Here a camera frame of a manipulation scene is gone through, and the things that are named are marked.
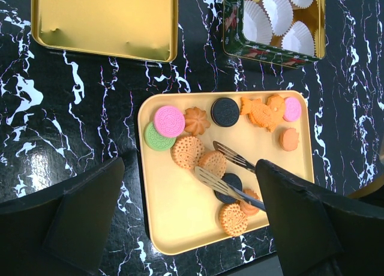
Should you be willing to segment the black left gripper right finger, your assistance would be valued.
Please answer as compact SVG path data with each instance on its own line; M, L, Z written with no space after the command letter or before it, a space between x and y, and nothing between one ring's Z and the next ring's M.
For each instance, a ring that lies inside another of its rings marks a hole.
M383 275L383 177L346 197L256 164L284 275Z

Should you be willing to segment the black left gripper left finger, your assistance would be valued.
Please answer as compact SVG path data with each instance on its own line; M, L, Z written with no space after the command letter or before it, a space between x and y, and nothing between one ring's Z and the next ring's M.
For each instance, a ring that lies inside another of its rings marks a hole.
M122 158L1 203L1 275L95 275L122 180Z

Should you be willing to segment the orange round scalloped cookie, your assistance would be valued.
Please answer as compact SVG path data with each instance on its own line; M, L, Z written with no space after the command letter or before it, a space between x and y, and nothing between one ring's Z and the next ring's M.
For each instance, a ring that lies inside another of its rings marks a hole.
M291 152L297 149L299 133L295 128L287 128L280 133L279 143L283 150Z

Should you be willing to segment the black sandwich cookie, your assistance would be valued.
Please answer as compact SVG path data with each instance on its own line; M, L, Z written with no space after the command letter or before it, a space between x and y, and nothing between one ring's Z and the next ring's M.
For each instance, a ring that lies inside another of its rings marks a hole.
M239 119L239 107L231 98L218 98L211 106L211 118L220 127L231 127Z
M242 190L242 181L240 178L234 173L225 173L222 177L222 180L227 184L232 185L233 187ZM224 195L220 192L214 190L214 194L216 198L223 202L224 204L233 204L236 203L236 199L227 195Z

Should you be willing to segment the small round dotted biscuit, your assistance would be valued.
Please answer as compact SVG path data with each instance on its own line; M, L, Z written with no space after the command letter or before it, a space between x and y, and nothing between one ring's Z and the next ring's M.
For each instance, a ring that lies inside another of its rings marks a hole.
M226 172L227 162L220 151L209 151L201 157L198 166L222 178Z

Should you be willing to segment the orange fish cookie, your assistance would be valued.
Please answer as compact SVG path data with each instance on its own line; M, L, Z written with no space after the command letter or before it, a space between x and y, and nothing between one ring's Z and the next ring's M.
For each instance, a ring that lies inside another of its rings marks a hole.
M271 108L264 104L260 98L251 100L241 97L240 115L247 115L251 123L266 128L270 132L276 128Z

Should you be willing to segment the black sandwich cookie top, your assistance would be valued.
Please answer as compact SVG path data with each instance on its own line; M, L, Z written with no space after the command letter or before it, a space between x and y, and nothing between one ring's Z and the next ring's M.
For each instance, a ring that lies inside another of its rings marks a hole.
M211 118L220 127L231 127L239 119L239 107L231 98L218 98L211 106Z

